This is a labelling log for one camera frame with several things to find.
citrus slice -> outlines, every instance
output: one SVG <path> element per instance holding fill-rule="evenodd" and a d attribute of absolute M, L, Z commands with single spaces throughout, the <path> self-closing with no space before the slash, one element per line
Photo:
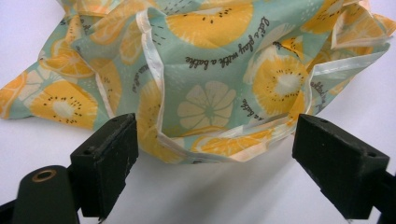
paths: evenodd
<path fill-rule="evenodd" d="M 275 56 L 265 60 L 254 77 L 252 90 L 268 115 L 289 112 L 308 76 L 294 57 Z"/>
<path fill-rule="evenodd" d="M 169 30 L 198 48 L 214 49 L 228 45 L 245 33 L 253 6 L 215 7 L 166 18 Z"/>
<path fill-rule="evenodd" d="M 27 72 L 24 71 L 0 90 L 0 118 L 7 119 L 9 117 L 9 109 L 25 86 L 26 78 Z"/>
<path fill-rule="evenodd" d="M 164 147 L 157 138 L 157 117 L 160 112 L 161 93 L 151 80 L 140 92 L 137 111 L 137 140 L 148 154 L 167 163 L 178 163 L 182 158 L 172 149 Z"/>
<path fill-rule="evenodd" d="M 33 100 L 30 110 L 40 118 L 91 129 L 96 119 L 97 102 L 78 85 L 57 81 Z"/>
<path fill-rule="evenodd" d="M 192 144 L 191 151 L 212 153 L 229 157 L 248 147 L 261 144 L 264 137 L 270 138 L 271 131 L 262 131 L 235 138 L 202 136 Z"/>
<path fill-rule="evenodd" d="M 126 30 L 120 45 L 120 56 L 123 63 L 131 65 L 142 53 L 141 33 L 136 21 L 133 21 Z"/>
<path fill-rule="evenodd" d="M 317 13 L 302 26 L 302 30 L 314 34 L 329 32 L 341 14 L 343 0 L 324 0 Z"/>
<path fill-rule="evenodd" d="M 94 75 L 94 72 L 85 64 L 81 56 L 70 48 L 64 39 L 53 43 L 51 57 L 39 62 L 44 68 L 67 77 L 90 77 Z"/>
<path fill-rule="evenodd" d="M 96 70 L 102 85 L 105 88 L 106 97 L 111 110 L 116 114 L 122 95 L 120 75 L 116 65 L 109 59 L 93 59 L 90 61 L 91 67 Z"/>

kiwi slice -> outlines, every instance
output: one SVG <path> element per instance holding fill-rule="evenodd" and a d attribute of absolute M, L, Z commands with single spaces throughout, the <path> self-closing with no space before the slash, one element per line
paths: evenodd
<path fill-rule="evenodd" d="M 169 30 L 198 48 L 214 49 L 228 45 L 245 33 L 253 6 L 215 7 L 166 18 Z"/>
<path fill-rule="evenodd" d="M 302 30 L 314 34 L 329 32 L 341 13 L 343 0 L 324 0 L 317 13 L 302 26 Z"/>
<path fill-rule="evenodd" d="M 268 115 L 284 114 L 290 111 L 307 76 L 304 66 L 294 57 L 276 56 L 262 63 L 252 90 Z"/>
<path fill-rule="evenodd" d="M 78 85 L 62 80 L 45 88 L 33 100 L 30 110 L 40 118 L 91 129 L 97 102 Z"/>

yellow kiwi slice print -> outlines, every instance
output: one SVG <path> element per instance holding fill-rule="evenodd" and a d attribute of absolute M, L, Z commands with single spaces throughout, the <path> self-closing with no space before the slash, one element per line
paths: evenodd
<path fill-rule="evenodd" d="M 289 121 L 286 123 L 288 126 L 293 126 L 297 123 L 300 114 L 305 112 L 304 92 L 300 91 L 291 107 L 288 117 Z"/>
<path fill-rule="evenodd" d="M 214 49 L 228 45 L 248 28 L 253 14 L 251 4 L 215 7 L 166 18 L 169 30 L 198 48 Z"/>
<path fill-rule="evenodd" d="M 225 6 L 232 6 L 232 5 L 242 5 L 242 4 L 248 4 L 252 3 L 255 0 L 205 0 L 201 6 L 200 9 L 208 9 L 212 7 L 225 7 Z"/>
<path fill-rule="evenodd" d="M 90 35 L 90 39 L 99 45 L 109 45 L 113 43 L 120 36 L 125 22 L 129 20 L 130 17 L 136 14 L 136 12 L 150 6 L 156 6 L 152 0 L 122 2 L 92 27 L 95 32 Z"/>
<path fill-rule="evenodd" d="M 91 129 L 97 102 L 78 85 L 62 80 L 50 84 L 32 102 L 32 114 L 44 119 Z"/>
<path fill-rule="evenodd" d="M 64 40 L 66 43 L 71 44 L 76 39 L 80 39 L 82 35 L 82 24 L 79 15 L 74 16 L 67 27 L 67 33 Z"/>
<path fill-rule="evenodd" d="M 160 112 L 161 93 L 151 80 L 140 92 L 137 111 L 137 140 L 148 154 L 167 163 L 178 163 L 182 158 L 172 149 L 162 146 L 157 138 L 157 117 Z"/>
<path fill-rule="evenodd" d="M 78 13 L 88 16 L 105 16 L 110 11 L 111 0 L 78 1 Z"/>
<path fill-rule="evenodd" d="M 317 13 L 302 26 L 303 31 L 314 34 L 329 32 L 341 13 L 343 0 L 324 0 Z"/>
<path fill-rule="evenodd" d="M 275 56 L 265 60 L 254 77 L 252 90 L 268 115 L 289 112 L 308 76 L 294 57 Z"/>
<path fill-rule="evenodd" d="M 104 58 L 93 59 L 90 61 L 90 65 L 98 73 L 111 110 L 116 114 L 122 95 L 120 75 L 116 65 L 111 60 Z"/>
<path fill-rule="evenodd" d="M 142 53 L 141 33 L 136 21 L 133 21 L 126 30 L 120 45 L 120 56 L 123 63 L 131 65 Z"/>

fruit pattern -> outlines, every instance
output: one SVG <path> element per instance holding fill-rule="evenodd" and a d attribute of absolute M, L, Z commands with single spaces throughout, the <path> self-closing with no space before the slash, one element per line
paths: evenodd
<path fill-rule="evenodd" d="M 385 53 L 396 29 L 357 0 L 61 4 L 37 62 L 0 90 L 0 117 L 95 130 L 134 112 L 139 146 L 169 163 L 265 152 Z"/>

white background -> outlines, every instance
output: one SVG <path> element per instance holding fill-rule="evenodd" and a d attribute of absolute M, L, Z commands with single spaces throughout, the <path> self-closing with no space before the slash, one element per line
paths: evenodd
<path fill-rule="evenodd" d="M 375 0 L 372 8 L 396 20 L 396 1 Z M 35 62 L 63 14 L 54 0 L 0 2 L 0 86 Z M 391 46 L 318 115 L 391 156 L 392 174 L 395 58 Z M 70 153 L 91 134 L 44 119 L 0 120 L 0 204 L 15 199 L 19 181 L 33 170 L 68 166 Z M 106 223 L 347 223 L 291 157 L 292 141 L 246 163 L 168 165 L 141 153 Z M 377 218 L 374 209 L 370 220 L 353 223 Z"/>

